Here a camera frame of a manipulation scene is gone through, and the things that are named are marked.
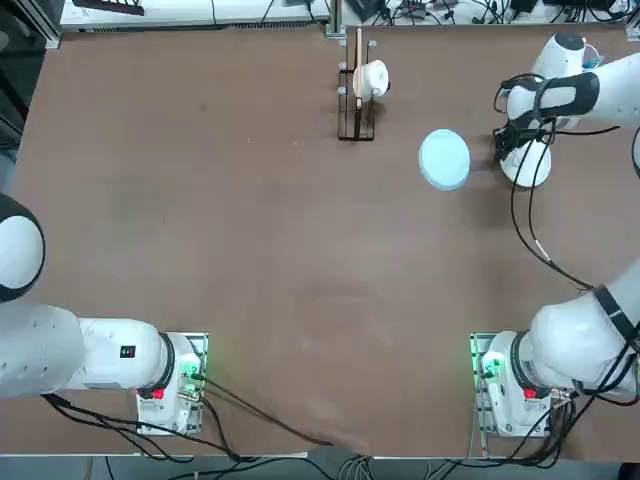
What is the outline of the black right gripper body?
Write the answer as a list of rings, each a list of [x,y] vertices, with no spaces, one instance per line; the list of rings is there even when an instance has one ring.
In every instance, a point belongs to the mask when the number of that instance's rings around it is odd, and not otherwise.
[[[494,160],[503,161],[514,150],[533,138],[533,130],[518,128],[512,122],[494,130]]]

